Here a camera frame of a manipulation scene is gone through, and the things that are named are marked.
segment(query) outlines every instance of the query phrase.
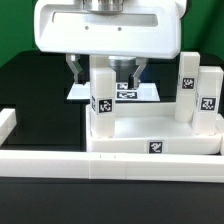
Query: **green wall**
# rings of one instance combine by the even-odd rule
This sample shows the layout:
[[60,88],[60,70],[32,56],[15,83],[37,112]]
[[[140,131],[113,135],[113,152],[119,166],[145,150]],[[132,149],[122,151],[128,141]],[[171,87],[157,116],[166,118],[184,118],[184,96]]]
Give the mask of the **green wall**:
[[[21,51],[35,49],[35,2],[0,0],[0,66]],[[192,0],[182,25],[182,50],[213,53],[224,60],[223,0]]]

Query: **white foam block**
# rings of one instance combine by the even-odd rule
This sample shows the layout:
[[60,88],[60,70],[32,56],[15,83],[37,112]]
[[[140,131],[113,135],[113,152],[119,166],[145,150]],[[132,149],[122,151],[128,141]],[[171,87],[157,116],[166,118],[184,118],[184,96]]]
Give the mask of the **white foam block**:
[[216,128],[222,134],[220,153],[224,155],[224,119],[221,114],[217,114],[216,116]]
[[196,84],[200,55],[197,52],[182,52],[180,55],[179,82],[177,86],[175,119],[191,122],[196,101]]
[[15,109],[3,109],[0,113],[0,146],[16,126]]
[[111,68],[92,68],[90,70],[90,91],[95,98],[115,97],[116,72]]
[[200,67],[197,106],[192,121],[192,128],[195,134],[215,134],[222,80],[223,71],[221,68]]
[[108,57],[90,57],[91,133],[112,137],[115,132],[116,73],[107,67]]
[[91,110],[91,134],[96,138],[112,137],[115,133],[115,114],[97,115]]
[[196,92],[192,94],[177,91],[175,119],[178,122],[188,123],[192,121],[193,112],[196,104]]
[[198,77],[197,92],[199,95],[219,97],[223,81],[223,70],[220,67],[201,66]]
[[181,52],[180,54],[180,74],[182,76],[197,74],[200,64],[200,55],[197,52]]
[[89,178],[89,160],[77,152],[0,150],[0,176]]
[[126,155],[92,153],[89,162],[90,179],[125,179]]
[[106,68],[109,66],[109,56],[90,55],[90,68]]
[[223,182],[222,156],[127,154],[127,180]]

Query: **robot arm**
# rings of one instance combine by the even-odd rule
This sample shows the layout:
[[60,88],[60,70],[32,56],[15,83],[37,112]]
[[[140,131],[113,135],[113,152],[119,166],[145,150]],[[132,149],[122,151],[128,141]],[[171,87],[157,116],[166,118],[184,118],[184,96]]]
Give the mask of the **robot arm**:
[[101,2],[39,0],[38,47],[49,52],[144,58],[174,58],[180,52],[180,19],[187,0]]

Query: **white tray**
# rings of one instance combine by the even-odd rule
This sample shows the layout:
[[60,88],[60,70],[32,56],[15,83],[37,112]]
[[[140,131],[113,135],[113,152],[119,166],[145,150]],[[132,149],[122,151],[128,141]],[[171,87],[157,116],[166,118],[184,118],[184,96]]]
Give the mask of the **white tray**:
[[[190,123],[175,121],[175,103],[116,104],[115,111],[115,136],[94,138],[86,107],[88,152],[206,155],[221,149],[220,130],[213,136],[195,135]],[[224,123],[221,115],[218,118],[219,125]]]

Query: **black table surface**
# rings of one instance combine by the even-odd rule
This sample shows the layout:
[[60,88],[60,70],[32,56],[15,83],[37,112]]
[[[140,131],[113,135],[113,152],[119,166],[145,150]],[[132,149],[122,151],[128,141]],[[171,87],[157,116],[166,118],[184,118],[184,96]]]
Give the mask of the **black table surface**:
[[[66,101],[72,84],[64,55],[23,52],[3,66],[0,109],[16,108],[18,124],[2,149],[84,151],[87,102]],[[0,178],[2,224],[221,224],[223,208],[224,184]]]

